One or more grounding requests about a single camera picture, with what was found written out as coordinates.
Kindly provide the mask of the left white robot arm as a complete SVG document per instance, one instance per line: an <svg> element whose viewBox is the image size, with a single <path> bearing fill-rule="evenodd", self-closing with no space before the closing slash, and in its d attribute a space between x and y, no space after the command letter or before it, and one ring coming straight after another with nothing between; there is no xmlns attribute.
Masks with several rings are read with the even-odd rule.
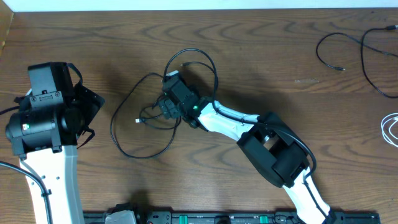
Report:
<svg viewBox="0 0 398 224"><path fill-rule="evenodd" d="M15 98L6 137L19 158L11 166L25 175L36 223L84 223L77 181L78 139L89 133L90 123L104 98L73 83L80 71L72 63L47 62L27 69L30 90Z"/></svg>

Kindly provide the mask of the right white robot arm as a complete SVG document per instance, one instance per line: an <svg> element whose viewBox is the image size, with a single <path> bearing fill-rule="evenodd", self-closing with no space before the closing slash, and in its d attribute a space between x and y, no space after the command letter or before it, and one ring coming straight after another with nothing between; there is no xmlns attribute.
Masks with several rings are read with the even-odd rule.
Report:
<svg viewBox="0 0 398 224"><path fill-rule="evenodd" d="M336 221L313 182L317 168L313 152L275 113L245 114L229 109L212 97L200 96L177 71L165 75L162 91L165 99L159 107L165 118L180 118L192 128L235 140L258 173L287 192L301 222Z"/></svg>

